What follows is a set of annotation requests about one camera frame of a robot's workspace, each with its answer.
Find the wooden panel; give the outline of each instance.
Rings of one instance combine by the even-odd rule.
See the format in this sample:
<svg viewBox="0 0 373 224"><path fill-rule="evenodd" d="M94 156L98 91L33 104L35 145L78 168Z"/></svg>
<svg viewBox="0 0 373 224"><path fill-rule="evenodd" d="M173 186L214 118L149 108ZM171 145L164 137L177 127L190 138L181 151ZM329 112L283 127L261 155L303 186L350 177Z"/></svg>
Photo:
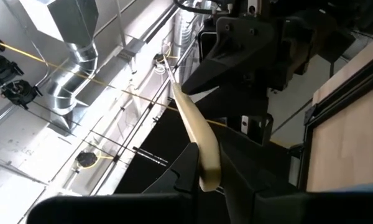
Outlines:
<svg viewBox="0 0 373 224"><path fill-rule="evenodd" d="M317 103L373 59L373 42L315 94ZM373 90L313 133L307 191L373 183Z"/></svg>

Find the flexible beige object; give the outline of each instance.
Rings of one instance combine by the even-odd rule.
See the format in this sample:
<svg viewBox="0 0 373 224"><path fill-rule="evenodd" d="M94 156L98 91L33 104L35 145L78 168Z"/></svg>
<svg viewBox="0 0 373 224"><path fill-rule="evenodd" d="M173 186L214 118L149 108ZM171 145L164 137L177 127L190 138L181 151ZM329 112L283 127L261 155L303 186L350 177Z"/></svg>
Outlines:
<svg viewBox="0 0 373 224"><path fill-rule="evenodd" d="M181 86L176 82L166 58L164 58L164 62L172 82L174 99L189 139L191 142L197 143L199 147L201 165L200 188L204 192L216 190L221 182L221 164L217 138L191 98L181 91Z"/></svg>

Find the black metal frame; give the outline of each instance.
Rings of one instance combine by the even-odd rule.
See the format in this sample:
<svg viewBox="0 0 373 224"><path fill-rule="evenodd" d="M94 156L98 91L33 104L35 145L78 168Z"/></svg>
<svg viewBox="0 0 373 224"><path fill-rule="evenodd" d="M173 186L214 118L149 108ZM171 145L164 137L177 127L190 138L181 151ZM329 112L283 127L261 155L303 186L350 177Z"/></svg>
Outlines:
<svg viewBox="0 0 373 224"><path fill-rule="evenodd" d="M306 112L304 149L301 154L297 183L300 190L306 190L313 130L371 90L373 90L373 60Z"/></svg>

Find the plywood board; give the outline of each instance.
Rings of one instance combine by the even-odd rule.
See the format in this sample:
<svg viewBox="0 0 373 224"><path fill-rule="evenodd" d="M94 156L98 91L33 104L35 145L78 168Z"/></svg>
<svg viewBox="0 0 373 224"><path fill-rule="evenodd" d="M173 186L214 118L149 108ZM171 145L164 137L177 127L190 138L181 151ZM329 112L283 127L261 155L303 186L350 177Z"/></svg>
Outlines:
<svg viewBox="0 0 373 224"><path fill-rule="evenodd" d="M317 103L373 59L373 42L313 97ZM373 90L313 133L307 191L373 183Z"/></svg>

